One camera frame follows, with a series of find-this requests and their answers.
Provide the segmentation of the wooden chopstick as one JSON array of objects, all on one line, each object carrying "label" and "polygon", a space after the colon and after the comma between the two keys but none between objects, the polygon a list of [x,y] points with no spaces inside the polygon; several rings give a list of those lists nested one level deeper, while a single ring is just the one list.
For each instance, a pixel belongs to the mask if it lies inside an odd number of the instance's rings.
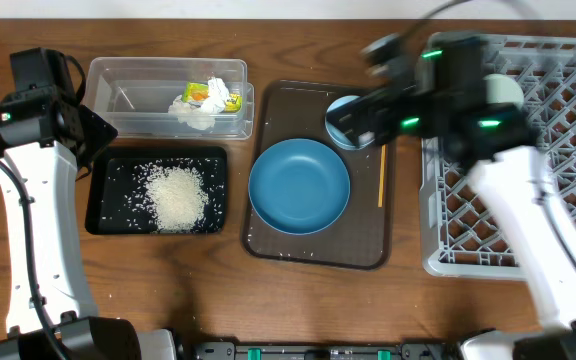
[{"label": "wooden chopstick", "polygon": [[387,145],[381,146],[380,151],[380,167],[379,167],[379,188],[378,188],[378,208],[384,206],[384,193],[385,193],[385,177],[386,177],[386,161],[387,161]]}]

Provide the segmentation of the light blue small plate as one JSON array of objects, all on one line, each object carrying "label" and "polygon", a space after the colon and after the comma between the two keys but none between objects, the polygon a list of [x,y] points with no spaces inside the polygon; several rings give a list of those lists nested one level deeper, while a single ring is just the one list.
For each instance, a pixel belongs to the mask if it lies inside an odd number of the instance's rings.
[{"label": "light blue small plate", "polygon": [[[326,114],[329,114],[331,111],[336,110],[357,98],[357,95],[348,95],[336,99],[328,107]],[[328,117],[325,117],[324,125],[329,137],[332,139],[332,142],[343,150],[360,150],[374,142],[374,134],[372,132],[367,132],[359,137],[359,143],[355,146],[342,132],[328,122]]]}]

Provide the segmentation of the mint green bowl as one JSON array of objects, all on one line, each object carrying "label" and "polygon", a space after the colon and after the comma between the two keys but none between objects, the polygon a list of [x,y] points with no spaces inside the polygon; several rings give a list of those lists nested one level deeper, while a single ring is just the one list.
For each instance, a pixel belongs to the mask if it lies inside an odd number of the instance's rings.
[{"label": "mint green bowl", "polygon": [[524,104],[521,86],[511,77],[501,74],[489,74],[484,77],[488,104],[511,103],[518,109]]}]

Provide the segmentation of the white tissue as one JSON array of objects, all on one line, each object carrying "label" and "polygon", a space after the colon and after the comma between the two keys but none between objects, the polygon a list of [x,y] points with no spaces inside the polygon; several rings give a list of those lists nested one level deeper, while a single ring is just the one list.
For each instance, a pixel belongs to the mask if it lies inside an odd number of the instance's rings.
[{"label": "white tissue", "polygon": [[176,98],[169,106],[168,113],[176,116],[180,123],[186,123],[193,129],[203,131],[215,126],[214,115],[219,113],[219,108],[212,103],[195,106]]},{"label": "white tissue", "polygon": [[208,80],[208,97],[199,110],[207,114],[218,114],[225,110],[230,92],[221,78],[212,77]]}]

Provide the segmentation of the dark blue plate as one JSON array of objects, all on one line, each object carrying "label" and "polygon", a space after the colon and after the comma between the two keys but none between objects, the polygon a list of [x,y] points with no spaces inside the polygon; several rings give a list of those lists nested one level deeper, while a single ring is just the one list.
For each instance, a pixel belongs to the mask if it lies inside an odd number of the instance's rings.
[{"label": "dark blue plate", "polygon": [[251,169],[248,196],[258,217],[289,235],[330,227],[351,195],[349,171],[329,146],[312,139],[280,141],[263,151]]}]

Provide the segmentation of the yellow green snack wrapper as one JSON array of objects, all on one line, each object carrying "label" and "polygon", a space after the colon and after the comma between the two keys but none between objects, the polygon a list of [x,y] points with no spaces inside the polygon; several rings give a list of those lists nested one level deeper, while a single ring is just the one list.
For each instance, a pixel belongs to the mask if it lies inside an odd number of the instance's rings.
[{"label": "yellow green snack wrapper", "polygon": [[[188,83],[180,100],[194,107],[201,107],[209,98],[209,85],[202,83]],[[238,93],[230,93],[224,100],[222,112],[235,113],[242,107],[242,96]]]}]

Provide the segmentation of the pile of white rice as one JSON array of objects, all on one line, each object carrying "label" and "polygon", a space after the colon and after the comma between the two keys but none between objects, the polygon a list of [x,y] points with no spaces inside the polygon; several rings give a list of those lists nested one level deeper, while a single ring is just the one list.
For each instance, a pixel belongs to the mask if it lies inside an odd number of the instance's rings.
[{"label": "pile of white rice", "polygon": [[99,234],[217,233],[225,222],[219,157],[116,158],[108,163]]}]

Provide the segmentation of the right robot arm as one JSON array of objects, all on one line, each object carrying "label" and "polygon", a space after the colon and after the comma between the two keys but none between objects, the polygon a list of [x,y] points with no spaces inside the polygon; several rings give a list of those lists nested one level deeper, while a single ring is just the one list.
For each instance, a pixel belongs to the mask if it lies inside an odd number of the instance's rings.
[{"label": "right robot arm", "polygon": [[487,331],[462,340],[461,359],[576,359],[576,225],[517,102],[497,96],[481,36],[435,35],[411,56],[402,35],[383,37],[364,57],[384,84],[328,112],[352,143],[401,135],[441,142],[491,213],[524,274],[542,332]]}]

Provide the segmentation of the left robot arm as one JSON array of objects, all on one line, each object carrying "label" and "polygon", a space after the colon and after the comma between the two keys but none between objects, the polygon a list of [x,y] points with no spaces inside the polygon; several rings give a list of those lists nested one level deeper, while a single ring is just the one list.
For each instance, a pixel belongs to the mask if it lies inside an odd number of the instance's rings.
[{"label": "left robot arm", "polygon": [[115,136],[82,90],[33,81],[0,102],[0,188],[11,296],[0,359],[175,359],[167,329],[103,318],[80,252],[74,186]]}]

